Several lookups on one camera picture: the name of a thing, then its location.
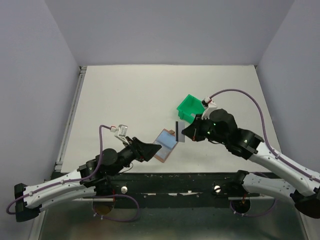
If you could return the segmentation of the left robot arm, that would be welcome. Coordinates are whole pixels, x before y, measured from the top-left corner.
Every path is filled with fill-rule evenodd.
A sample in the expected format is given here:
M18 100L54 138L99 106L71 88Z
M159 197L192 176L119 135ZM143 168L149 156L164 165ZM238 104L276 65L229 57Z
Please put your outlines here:
M65 175L38 184L19 183L14 187L15 219L18 223L36 218L55 204L82 197L107 197L111 185L109 176L115 176L132 161L148 162L162 148L159 144L144 143L136 137L127 138L121 151L106 148L95 157Z

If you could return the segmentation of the green plastic bin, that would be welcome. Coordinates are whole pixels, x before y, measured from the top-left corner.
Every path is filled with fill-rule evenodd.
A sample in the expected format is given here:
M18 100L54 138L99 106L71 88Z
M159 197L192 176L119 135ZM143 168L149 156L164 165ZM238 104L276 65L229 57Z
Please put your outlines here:
M188 94L176 109L178 117L189 124L194 121L197 114L205 111L202 101L191 94Z

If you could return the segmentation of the tan leather card holder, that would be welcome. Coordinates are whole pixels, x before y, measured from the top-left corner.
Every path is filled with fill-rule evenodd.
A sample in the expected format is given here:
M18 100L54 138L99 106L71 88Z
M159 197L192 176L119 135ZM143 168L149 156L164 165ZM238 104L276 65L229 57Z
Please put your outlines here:
M178 144L176 133L174 130L164 128L153 143L161 146L161 149L158 150L154 157L161 163L164 163Z

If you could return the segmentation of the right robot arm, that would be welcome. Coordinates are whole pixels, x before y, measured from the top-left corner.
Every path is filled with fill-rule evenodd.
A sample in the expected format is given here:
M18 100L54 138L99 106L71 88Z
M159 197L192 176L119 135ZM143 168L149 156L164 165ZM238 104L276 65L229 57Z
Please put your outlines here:
M275 175L277 179L255 176L242 171L242 176L230 183L230 191L241 196L245 192L263 194L288 201L302 214L320 217L320 174L307 169L289 157L268 146L267 141L254 132L239 128L234 116L217 109L204 119L196 115L181 133L194 142L217 142L233 155L250 160Z

